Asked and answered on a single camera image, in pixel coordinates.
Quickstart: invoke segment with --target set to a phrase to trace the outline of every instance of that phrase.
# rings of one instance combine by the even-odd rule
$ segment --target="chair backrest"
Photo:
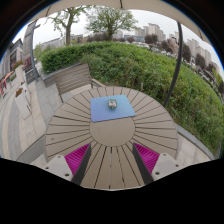
[[[54,75],[60,95],[92,83],[88,64],[75,65]]]

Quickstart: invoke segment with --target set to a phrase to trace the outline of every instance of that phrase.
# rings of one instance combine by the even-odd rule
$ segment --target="building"
[[[143,29],[145,30],[145,35],[149,34],[149,27],[148,26],[143,26]]]
[[[211,62],[211,53],[205,49],[205,63],[206,66]]]
[[[196,55],[197,55],[197,54],[200,54],[202,57],[205,58],[205,50],[204,50],[201,46],[198,46],[198,47],[196,48]]]
[[[15,62],[22,60],[23,43],[21,39],[14,44],[9,44],[2,60],[0,62],[0,80],[3,79],[9,72],[13,71]]]
[[[123,38],[123,32],[118,30],[116,33],[113,34],[113,38],[120,39]]]
[[[175,38],[176,38],[177,43],[179,44],[179,33],[178,32],[175,32]]]
[[[70,41],[77,39],[77,38],[83,38],[83,34],[79,34],[79,35],[71,34]],[[50,40],[48,42],[44,42],[44,43],[40,44],[40,47],[41,47],[41,50],[43,51],[44,49],[47,48],[47,46],[58,48],[58,47],[64,46],[65,44],[66,44],[66,36],[63,36],[61,38],[56,38],[56,39]]]
[[[134,36],[134,35],[124,35],[124,39],[127,40],[128,37],[133,37],[136,42],[142,42],[145,43],[145,37],[139,37],[139,36]]]
[[[141,29],[141,28],[138,28],[137,30],[135,30],[135,36],[145,37],[146,36],[145,30]]]
[[[219,66],[215,62],[212,62],[212,61],[211,61],[211,64],[214,65],[216,72],[219,73]]]
[[[187,43],[186,44],[190,48],[191,55],[195,58],[196,57],[196,54],[197,54],[197,48],[199,47],[199,42],[196,41],[196,40],[194,40],[194,39],[192,39],[192,40],[187,40]]]
[[[156,24],[149,23],[149,34],[155,34],[159,37],[160,27]]]

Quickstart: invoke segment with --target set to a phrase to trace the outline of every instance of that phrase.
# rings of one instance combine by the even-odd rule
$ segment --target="sky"
[[[166,38],[169,38],[169,34],[175,34],[175,32],[178,32],[177,22],[173,19],[170,19],[166,16],[160,15],[158,13],[149,12],[149,11],[142,11],[142,10],[129,10],[132,12],[134,18],[138,21],[136,26],[143,28],[143,26],[147,26],[148,23],[157,24],[160,29],[166,34]],[[71,28],[71,34],[83,34],[84,36],[87,36],[88,33],[84,26],[86,25],[86,16],[82,14],[80,17],[80,20],[78,23],[74,23]],[[47,42],[56,38],[60,38],[61,34],[58,30],[54,31],[54,25],[52,23],[52,20],[48,20],[46,24],[46,18],[39,19],[37,21],[37,24],[40,24],[40,27],[35,29],[34,31],[34,37],[33,37],[33,48],[38,43]],[[15,43],[19,38],[21,38],[23,42],[23,38],[26,32],[27,25],[25,25],[20,32],[15,36],[13,39],[13,43]],[[192,38],[197,40],[199,42],[199,45],[203,49],[207,49],[211,53],[211,61],[215,62],[219,66],[219,74],[222,76],[224,80],[224,72],[223,72],[223,66],[221,64],[221,61],[215,51],[215,49],[208,43],[202,41],[195,33],[193,33],[191,30],[189,30],[187,27],[182,25],[182,31],[183,31],[183,40],[184,42],[187,42],[187,39],[191,40]],[[124,34],[134,34],[134,31],[128,32],[123,31]]]

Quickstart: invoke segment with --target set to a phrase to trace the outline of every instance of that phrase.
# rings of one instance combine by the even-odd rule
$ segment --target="tree trunk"
[[[70,45],[71,26],[66,27],[66,46]]]

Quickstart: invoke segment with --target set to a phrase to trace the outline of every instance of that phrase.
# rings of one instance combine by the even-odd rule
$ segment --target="paved walkway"
[[[18,78],[13,80],[13,87],[7,95],[0,100],[0,154],[2,158],[16,161],[20,155],[29,149],[33,143],[45,134],[54,112],[60,107],[56,85],[45,87],[39,78],[28,85],[31,94],[32,114],[23,119],[14,101],[15,91],[19,87]],[[64,102],[74,95],[91,89],[90,85],[80,87],[62,96]],[[179,137],[177,160],[184,166],[210,161],[210,158],[199,148],[185,139]],[[32,164],[41,166],[46,160],[43,155],[35,159]]]

